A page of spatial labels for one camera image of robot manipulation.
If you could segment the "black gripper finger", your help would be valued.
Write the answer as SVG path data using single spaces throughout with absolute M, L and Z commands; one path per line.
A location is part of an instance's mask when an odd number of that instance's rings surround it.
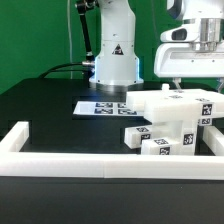
M 218 78 L 217 79 L 217 87 L 216 87 L 216 90 L 217 92 L 222 92 L 222 90 L 224 89 L 224 78 Z
M 177 90 L 182 90 L 181 88 L 181 78 L 173 78 L 172 79 L 173 84 L 175 85 Z

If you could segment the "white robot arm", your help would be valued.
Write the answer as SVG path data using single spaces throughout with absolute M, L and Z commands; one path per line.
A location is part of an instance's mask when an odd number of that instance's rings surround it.
M 134 52 L 135 15 L 128 0 L 98 0 L 101 51 L 90 84 L 109 91 L 143 83 Z M 154 73 L 183 78 L 218 78 L 224 85 L 224 0 L 167 0 L 167 12 L 182 25 L 161 34 Z

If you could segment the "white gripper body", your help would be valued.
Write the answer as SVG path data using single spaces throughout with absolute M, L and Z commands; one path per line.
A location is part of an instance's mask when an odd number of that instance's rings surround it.
M 165 43 L 156 52 L 154 73 L 160 78 L 224 77 L 224 43 L 215 51 L 193 51 L 189 43 Z

